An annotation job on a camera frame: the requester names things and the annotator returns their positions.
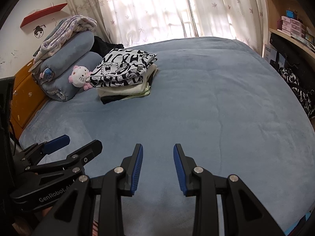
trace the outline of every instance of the curtain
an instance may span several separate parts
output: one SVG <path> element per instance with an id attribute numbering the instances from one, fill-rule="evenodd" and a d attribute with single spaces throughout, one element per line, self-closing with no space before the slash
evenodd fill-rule
<path id="1" fill-rule="evenodd" d="M 195 37 L 188 0 L 99 0 L 105 26 L 125 47 Z"/>
<path id="2" fill-rule="evenodd" d="M 66 0 L 72 15 L 85 15 L 97 21 L 96 35 L 104 41 L 111 43 L 106 32 L 103 15 L 98 0 Z"/>
<path id="3" fill-rule="evenodd" d="M 260 55 L 268 38 L 266 0 L 190 0 L 199 36 L 237 39 Z"/>

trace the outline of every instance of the cream folded garment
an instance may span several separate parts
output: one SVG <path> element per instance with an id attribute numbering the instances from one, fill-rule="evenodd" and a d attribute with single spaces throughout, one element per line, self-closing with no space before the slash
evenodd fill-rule
<path id="1" fill-rule="evenodd" d="M 147 87 L 147 81 L 151 74 L 153 76 L 157 72 L 158 67 L 156 64 L 152 64 L 148 67 L 146 70 L 145 75 L 143 76 L 143 82 L 140 84 L 135 85 L 129 85 L 129 86 L 120 86 L 120 87 L 98 87 L 97 93 L 100 97 L 107 97 L 107 96 L 116 96 L 116 95 L 126 95 L 126 96 L 132 96 L 132 95 L 139 95 L 142 94 L 146 87 Z"/>

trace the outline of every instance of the black cable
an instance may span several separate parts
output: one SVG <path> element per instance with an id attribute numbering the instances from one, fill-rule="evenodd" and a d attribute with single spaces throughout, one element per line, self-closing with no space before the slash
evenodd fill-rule
<path id="1" fill-rule="evenodd" d="M 13 156 L 15 155 L 15 151 L 16 151 L 16 137 L 15 137 L 15 132 L 14 132 L 14 128 L 12 125 L 12 122 L 10 122 L 10 127 L 12 129 L 12 133 L 13 133 L 13 137 L 14 137 L 14 151 L 13 151 Z"/>

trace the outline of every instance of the hello kitty plush toy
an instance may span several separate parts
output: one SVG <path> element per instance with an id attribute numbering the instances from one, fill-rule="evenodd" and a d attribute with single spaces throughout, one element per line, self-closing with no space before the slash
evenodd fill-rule
<path id="1" fill-rule="evenodd" d="M 90 76 L 92 72 L 84 66 L 74 66 L 72 74 L 69 76 L 69 83 L 72 83 L 75 87 L 81 88 L 84 90 L 92 89 L 93 86 L 86 81 L 86 78 Z"/>

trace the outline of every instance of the black and white patterned fabric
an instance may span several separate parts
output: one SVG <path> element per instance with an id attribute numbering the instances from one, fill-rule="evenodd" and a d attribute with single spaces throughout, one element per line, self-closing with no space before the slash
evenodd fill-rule
<path id="1" fill-rule="evenodd" d="M 156 54 L 140 50 L 112 49 L 87 78 L 94 87 L 139 84 L 147 68 L 157 61 Z"/>
<path id="2" fill-rule="evenodd" d="M 311 95 L 313 91 L 307 91 L 300 87 L 299 79 L 292 72 L 290 68 L 279 68 L 279 74 L 290 86 L 291 90 L 299 100 L 308 118 L 313 119 L 315 117 L 315 104 L 312 102 Z"/>

